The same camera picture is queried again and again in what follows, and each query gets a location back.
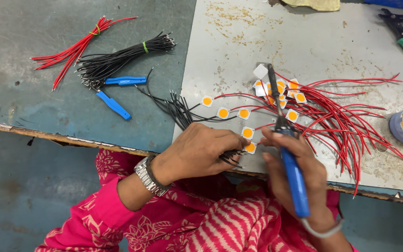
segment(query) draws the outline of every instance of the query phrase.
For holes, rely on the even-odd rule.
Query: blue-gray workbench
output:
[[[117,23],[95,37],[84,54],[113,53],[173,32],[178,45],[169,53],[141,56],[117,76],[145,76],[160,97],[181,89],[195,0],[42,1],[0,0],[0,130],[117,151],[162,152],[172,141],[174,122],[135,87],[110,87],[105,92],[132,116],[124,120],[94,91],[81,85],[71,67],[59,88],[52,84],[63,64],[45,70],[30,60],[63,51],[91,31],[103,15]],[[351,192],[345,185],[331,185]],[[362,186],[363,195],[403,202],[397,191]]]

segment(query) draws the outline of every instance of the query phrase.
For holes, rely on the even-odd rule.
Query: wristwatch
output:
[[[171,185],[162,185],[153,175],[152,169],[150,168],[150,162],[152,162],[155,157],[156,155],[150,155],[141,160],[141,162],[135,166],[135,172],[150,192],[154,193],[155,195],[162,196],[169,190]]]

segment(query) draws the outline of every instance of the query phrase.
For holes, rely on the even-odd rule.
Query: yellow cloth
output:
[[[336,11],[340,9],[340,0],[283,0],[291,7],[309,6],[318,11]]]

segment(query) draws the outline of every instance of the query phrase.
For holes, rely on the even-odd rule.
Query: blue tool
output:
[[[271,93],[274,100],[278,101],[279,91],[276,84],[276,76],[274,74],[273,66],[268,64],[268,78],[270,79]],[[276,102],[278,109],[278,120],[276,121],[275,131],[284,135],[294,137],[294,128],[290,126],[288,120],[284,117],[281,105]],[[301,170],[298,167],[295,156],[285,147],[281,147],[281,157],[286,169],[287,179],[292,192],[293,206],[295,207],[296,215],[299,218],[306,218],[310,215],[309,203],[307,201],[306,187]]]
[[[107,78],[105,79],[105,85],[119,84],[119,86],[137,85],[145,84],[147,79],[145,77],[117,77],[117,78]]]
[[[100,88],[96,89],[93,86],[90,86],[90,88],[96,90],[97,92],[96,95],[99,96],[100,99],[102,99],[116,113],[120,114],[121,117],[123,117],[127,121],[132,118],[132,116],[129,113],[127,113],[126,110],[119,105],[119,103],[117,103],[113,98],[108,97],[108,95],[102,92]]]

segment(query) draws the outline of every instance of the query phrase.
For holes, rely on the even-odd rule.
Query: black wire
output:
[[[163,35],[162,33],[160,32],[158,36],[144,42],[148,52],[167,52],[176,45],[175,40],[169,37],[170,33]],[[84,55],[78,61],[81,67],[77,71],[82,72],[80,76],[83,83],[94,86],[144,54],[146,54],[144,44],[140,43],[114,53]]]
[[[169,114],[172,119],[174,120],[174,122],[176,123],[176,125],[182,130],[184,131],[187,127],[189,127],[189,125],[193,122],[202,122],[202,121],[227,121],[227,120],[231,120],[232,118],[236,118],[237,116],[233,116],[227,119],[214,119],[216,116],[210,117],[210,118],[206,118],[206,117],[202,117],[200,115],[197,115],[193,112],[190,112],[191,110],[193,110],[194,108],[196,108],[197,106],[199,106],[200,104],[197,104],[195,106],[193,106],[192,108],[189,108],[188,103],[186,101],[186,98],[182,97],[181,95],[179,95],[179,97],[177,97],[177,94],[174,93],[173,91],[170,91],[170,96],[171,96],[171,100],[165,100],[156,96],[153,96],[150,93],[150,89],[149,89],[149,76],[150,73],[152,72],[153,68],[149,71],[149,74],[147,75],[147,80],[146,80],[146,88],[147,91],[149,92],[148,94],[143,91],[142,89],[140,89],[138,86],[136,86],[136,88],[143,94],[149,96],[154,103],[166,114]],[[196,116],[199,118],[203,118],[201,120],[194,120],[192,118],[192,116]],[[242,168],[242,166],[239,164],[238,161],[232,159],[233,155],[242,155],[244,153],[244,151],[242,150],[231,150],[231,151],[226,151],[223,154],[221,154],[219,156],[219,159],[222,160],[223,162],[232,165],[234,167],[237,168]]]

